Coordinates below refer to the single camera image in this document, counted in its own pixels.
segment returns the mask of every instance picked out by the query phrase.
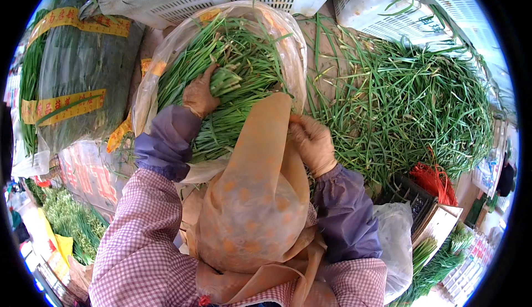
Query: plastic wrap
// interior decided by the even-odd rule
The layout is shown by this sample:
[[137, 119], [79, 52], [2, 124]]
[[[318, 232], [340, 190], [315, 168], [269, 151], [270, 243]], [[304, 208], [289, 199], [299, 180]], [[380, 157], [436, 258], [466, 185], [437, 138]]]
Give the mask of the plastic wrap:
[[[59, 0], [80, 8], [87, 0]], [[39, 79], [39, 100], [105, 89], [103, 106], [39, 126], [51, 153], [81, 139], [102, 139], [124, 119], [130, 79], [144, 26], [131, 21], [128, 37], [63, 25], [49, 30]]]
[[387, 203], [373, 206], [373, 215], [379, 220], [382, 261], [386, 264], [384, 304], [389, 304], [412, 283], [412, 210], [410, 202]]
[[150, 132], [151, 120], [157, 114], [158, 81], [189, 41], [200, 31], [198, 23], [221, 13], [224, 17], [243, 17], [260, 20], [273, 38], [292, 33], [276, 42], [287, 90], [294, 96], [293, 109], [303, 111], [306, 100], [306, 43], [296, 20], [288, 13], [255, 1], [234, 1], [196, 12], [174, 29], [157, 47], [152, 63], [143, 78], [132, 104], [131, 122], [135, 135]]

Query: hand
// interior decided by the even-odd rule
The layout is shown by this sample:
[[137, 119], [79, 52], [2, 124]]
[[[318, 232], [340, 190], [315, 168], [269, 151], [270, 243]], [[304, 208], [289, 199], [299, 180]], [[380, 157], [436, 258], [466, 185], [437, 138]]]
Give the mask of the hand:
[[198, 75], [183, 91], [183, 107], [189, 108], [200, 119], [209, 115], [220, 105], [220, 99], [211, 95], [209, 86], [212, 72], [217, 66], [216, 63], [211, 64], [203, 74]]
[[334, 145], [329, 128], [308, 116], [291, 115], [289, 129], [302, 161], [315, 178], [334, 169]]

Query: person in background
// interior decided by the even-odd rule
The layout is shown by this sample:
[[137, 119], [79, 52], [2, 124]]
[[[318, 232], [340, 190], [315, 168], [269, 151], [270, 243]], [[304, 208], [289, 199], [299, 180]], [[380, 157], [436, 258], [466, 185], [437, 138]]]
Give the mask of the person in background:
[[508, 162], [508, 153], [504, 153], [504, 159], [501, 169], [501, 176], [497, 183], [497, 195], [499, 197], [507, 197], [513, 186], [514, 169]]
[[[99, 245], [89, 288], [93, 306], [209, 305], [197, 294], [200, 261], [172, 244], [183, 210], [172, 182], [187, 176], [190, 143], [202, 119], [220, 103], [209, 91], [215, 68], [210, 66], [185, 88], [183, 106], [163, 109], [153, 119], [150, 134], [136, 139], [139, 169], [124, 187]], [[310, 207], [308, 216], [317, 219], [328, 246], [323, 277], [333, 299], [340, 306], [382, 306], [386, 266], [379, 258], [378, 222], [363, 177], [336, 162], [327, 127], [306, 116], [290, 121], [296, 121], [289, 124], [295, 147], [316, 178], [313, 199], [319, 210], [316, 217]], [[267, 289], [246, 299], [245, 305], [289, 306], [296, 283]], [[313, 303], [322, 305], [319, 299]]]

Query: black plastic crate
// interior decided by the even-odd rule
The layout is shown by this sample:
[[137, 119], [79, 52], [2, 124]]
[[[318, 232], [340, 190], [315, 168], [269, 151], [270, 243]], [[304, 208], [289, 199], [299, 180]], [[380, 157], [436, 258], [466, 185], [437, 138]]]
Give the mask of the black plastic crate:
[[412, 219], [414, 220], [411, 229], [411, 233], [413, 234], [430, 211], [433, 204], [438, 202], [437, 197], [430, 195], [415, 182], [403, 175], [395, 175], [391, 187], [395, 190], [389, 191], [388, 193], [382, 193], [375, 204], [393, 202], [404, 203], [410, 201]]

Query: pink checkered shirt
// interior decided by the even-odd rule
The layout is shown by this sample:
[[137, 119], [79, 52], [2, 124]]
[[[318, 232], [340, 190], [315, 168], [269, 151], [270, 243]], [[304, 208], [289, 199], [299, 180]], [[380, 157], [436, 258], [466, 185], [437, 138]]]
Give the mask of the pink checkered shirt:
[[[308, 222], [315, 224], [316, 212], [310, 209]], [[124, 187], [116, 216], [98, 248], [89, 288], [93, 306], [198, 306], [197, 261], [173, 244], [181, 210], [167, 178], [137, 170]], [[335, 263], [323, 269], [323, 277], [340, 306], [382, 306], [386, 266], [380, 259]], [[289, 306], [296, 281], [231, 306], [267, 301]]]

